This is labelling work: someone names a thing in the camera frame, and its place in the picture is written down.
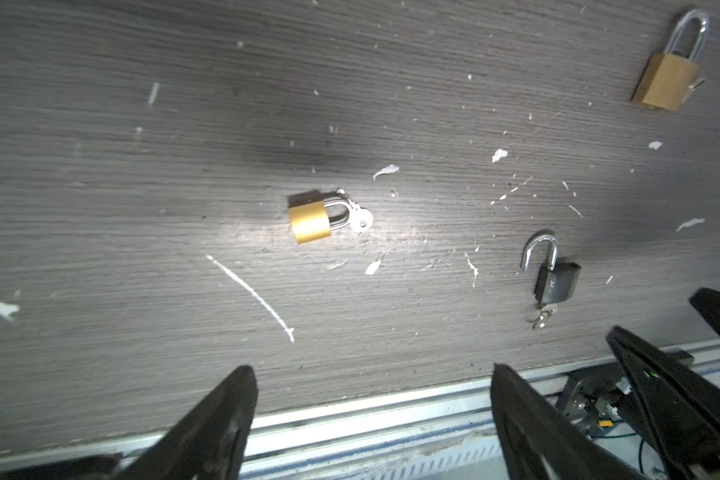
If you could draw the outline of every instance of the cable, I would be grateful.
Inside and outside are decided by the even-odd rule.
[[[592,438],[626,438],[626,437],[635,437],[637,436],[637,433],[627,433],[625,435],[590,435]]]
[[[643,438],[640,440],[640,447],[637,449],[637,463],[640,465],[640,473],[645,475],[643,471],[643,447],[646,446],[646,440]]]

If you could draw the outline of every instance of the white debris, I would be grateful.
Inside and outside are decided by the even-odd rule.
[[[581,214],[581,212],[579,212],[578,210],[576,210],[576,207],[575,207],[575,206],[573,206],[573,205],[568,205],[568,206],[569,206],[574,212],[576,212],[576,215],[580,216],[581,218],[584,218],[584,216]]]
[[[152,84],[152,91],[150,92],[150,99],[146,101],[146,104],[152,107],[152,105],[155,104],[155,100],[157,100],[157,92],[160,91],[160,84],[155,82]]]
[[[390,164],[388,167],[384,167],[373,175],[373,180],[376,181],[376,177],[379,175],[393,174],[396,171],[400,171],[400,167],[395,164]]]
[[[685,222],[684,224],[681,224],[680,226],[678,226],[678,227],[677,227],[677,230],[675,230],[675,232],[679,232],[679,231],[681,231],[683,228],[688,228],[689,226],[694,226],[694,225],[697,225],[697,224],[703,224],[703,223],[704,223],[704,220],[705,220],[705,219],[703,219],[703,218],[692,218],[691,220],[688,220],[688,221]]]
[[[3,320],[13,322],[14,318],[12,317],[12,315],[16,312],[19,312],[20,310],[21,310],[21,307],[19,305],[14,305],[12,303],[0,302],[0,318]]]
[[[472,262],[470,262],[467,252],[464,252],[464,256],[467,257],[467,264],[472,269],[472,273],[474,274],[474,278],[472,279],[472,288],[474,288],[474,284],[478,281],[478,268],[475,265],[472,265]]]
[[[365,275],[373,275],[376,273],[376,270],[378,270],[378,266],[382,264],[381,260],[376,260],[375,262],[368,265],[368,268],[365,269]]]
[[[507,155],[509,155],[508,151],[506,151],[503,148],[499,148],[496,150],[496,153],[494,153],[494,156],[490,158],[490,162],[495,164],[496,162],[498,162],[502,158],[506,157]]]

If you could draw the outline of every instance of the white scratch mark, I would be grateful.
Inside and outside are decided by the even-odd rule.
[[[376,270],[378,270],[378,266],[382,264],[381,260],[376,260],[375,262],[372,262],[370,265],[368,265],[368,268],[365,269],[365,275],[373,275],[376,273]]]
[[[472,269],[472,273],[474,273],[474,278],[472,279],[472,288],[474,288],[474,284],[478,281],[478,268],[475,265],[472,265],[472,262],[469,260],[469,255],[467,255],[467,252],[464,252],[464,256],[467,257],[467,264]]]
[[[336,270],[337,268],[339,268],[342,265],[345,265],[346,263],[347,263],[347,261],[344,260],[343,262],[339,262],[337,264],[328,265],[328,270]]]
[[[11,316],[16,312],[19,312],[21,307],[19,305],[13,305],[11,303],[0,302],[0,318],[13,322],[14,318]]]
[[[400,167],[395,164],[390,164],[388,167],[384,167],[373,175],[373,181],[376,181],[376,177],[379,175],[393,174],[396,171],[400,171]]]
[[[568,206],[569,206],[574,212],[576,212],[576,214],[577,214],[578,216],[580,216],[581,218],[584,218],[584,216],[581,214],[581,212],[579,212],[578,210],[576,210],[576,207],[575,207],[575,206],[573,206],[573,205],[568,205]]]
[[[506,157],[507,155],[509,155],[508,151],[506,151],[503,148],[499,148],[496,150],[496,153],[494,154],[494,156],[490,158],[490,162],[492,164],[495,164],[496,162],[498,162],[502,158]]]
[[[217,259],[213,258],[211,255],[206,255],[206,258],[208,260],[210,260],[212,264],[218,266],[221,269],[221,271],[224,272],[224,274],[226,274],[229,278],[231,278],[235,282],[239,283],[242,288],[248,290],[248,292],[251,295],[253,295],[253,298],[257,299],[259,301],[259,303],[261,303],[262,306],[269,313],[271,313],[272,316],[275,317],[275,320],[277,320],[277,322],[280,324],[282,329],[288,334],[288,338],[291,339],[291,343],[295,342],[295,340],[293,339],[293,328],[288,328],[288,325],[286,325],[286,323],[282,321],[282,318],[280,318],[280,315],[278,315],[277,312],[275,312],[275,309],[273,309],[269,306],[269,303],[267,303],[263,298],[261,298],[259,293],[256,293],[256,291],[253,288],[251,288],[251,286],[248,283],[246,283],[242,278],[240,278],[238,275],[236,275],[234,272],[232,272],[230,269],[228,269],[226,266],[224,266],[224,264],[219,262]]]
[[[688,220],[688,221],[685,222],[684,224],[681,224],[680,226],[678,226],[678,227],[677,227],[677,230],[675,230],[675,232],[679,232],[679,231],[681,231],[683,228],[688,228],[689,226],[694,226],[694,225],[696,225],[696,224],[703,224],[703,223],[704,223],[704,220],[705,220],[705,219],[703,219],[703,218],[692,218],[691,220]]]
[[[549,120],[545,121],[544,123],[542,123],[541,125],[539,125],[539,126],[536,127],[535,129],[533,129],[529,134],[525,134],[525,135],[523,135],[522,137],[520,137],[519,139],[517,139],[517,140],[515,140],[514,142],[512,142],[511,144],[507,145],[507,148],[511,147],[512,145],[516,144],[517,142],[519,142],[519,141],[521,141],[521,140],[524,140],[524,139],[528,138],[529,136],[535,134],[536,132],[538,132],[538,131],[541,130],[542,128],[546,127],[552,120],[555,120],[555,119],[556,119],[557,115],[559,115],[559,114],[561,114],[561,113],[563,113],[563,111],[562,111],[562,110],[559,110],[556,114],[552,115],[552,118],[550,118]]]
[[[155,82],[152,84],[152,91],[150,92],[150,99],[146,101],[146,104],[152,108],[152,105],[155,104],[155,100],[157,100],[157,92],[160,91],[160,84]]]

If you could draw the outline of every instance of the white paint chip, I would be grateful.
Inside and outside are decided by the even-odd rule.
[[[228,269],[224,264],[219,262],[217,259],[213,258],[211,255],[206,255],[206,258],[211,261],[212,264],[218,266],[224,274],[226,274],[229,278],[234,280],[235,282],[239,283],[240,286],[248,292],[253,295],[253,298],[257,299],[259,303],[270,313],[272,316],[275,317],[275,320],[280,324],[282,329],[288,334],[288,338],[291,339],[291,343],[295,342],[293,339],[293,328],[288,328],[288,325],[284,321],[282,321],[282,318],[280,318],[280,315],[275,312],[275,309],[271,308],[269,306],[269,303],[267,303],[259,293],[256,293],[256,291],[248,284],[246,283],[242,278],[240,278],[238,275],[236,275],[234,272],[232,272],[230,269]]]
[[[376,273],[376,270],[378,270],[378,266],[382,264],[381,260],[376,260],[375,262],[372,262],[370,265],[368,265],[368,268],[365,269],[365,275],[373,275]]]
[[[584,216],[581,214],[581,212],[579,212],[578,210],[576,210],[576,207],[575,207],[575,206],[573,206],[573,205],[568,205],[568,206],[569,206],[574,212],[576,212],[576,215],[580,216],[581,218],[584,218]]]
[[[400,167],[395,164],[390,164],[388,167],[384,167],[373,175],[373,181],[376,181],[376,177],[379,175],[393,174],[396,171],[400,171]]]
[[[474,278],[472,279],[472,288],[474,288],[474,284],[478,281],[478,268],[475,265],[472,265],[472,262],[470,262],[469,255],[467,255],[467,252],[464,252],[464,256],[467,257],[467,264],[472,269],[472,273],[474,274]]]
[[[496,150],[496,153],[494,153],[494,156],[490,158],[490,162],[492,164],[495,164],[496,162],[498,162],[502,158],[506,157],[507,155],[509,155],[508,151],[506,151],[503,148],[499,148]]]
[[[683,228],[688,228],[689,226],[694,226],[694,225],[698,225],[698,224],[703,224],[703,223],[704,223],[704,220],[705,220],[704,218],[692,218],[691,220],[688,220],[688,221],[685,222],[684,224],[680,224],[680,226],[677,227],[677,230],[675,230],[675,232],[679,232],[679,231],[681,231]]]
[[[12,303],[0,302],[0,318],[9,322],[13,322],[15,319],[12,315],[19,312],[21,307]]]
[[[160,91],[160,84],[158,82],[155,82],[152,84],[152,91],[150,92],[150,99],[146,101],[146,104],[148,104],[150,107],[155,104],[155,100],[157,100],[157,92]]]

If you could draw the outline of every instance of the gray wood-grain surface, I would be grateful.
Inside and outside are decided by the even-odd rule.
[[[267,412],[711,338],[720,0],[681,112],[629,102],[684,5],[0,1],[0,451],[168,426],[242,363]],[[297,245],[288,196],[337,187],[373,227]],[[543,228],[583,271],[536,332]]]

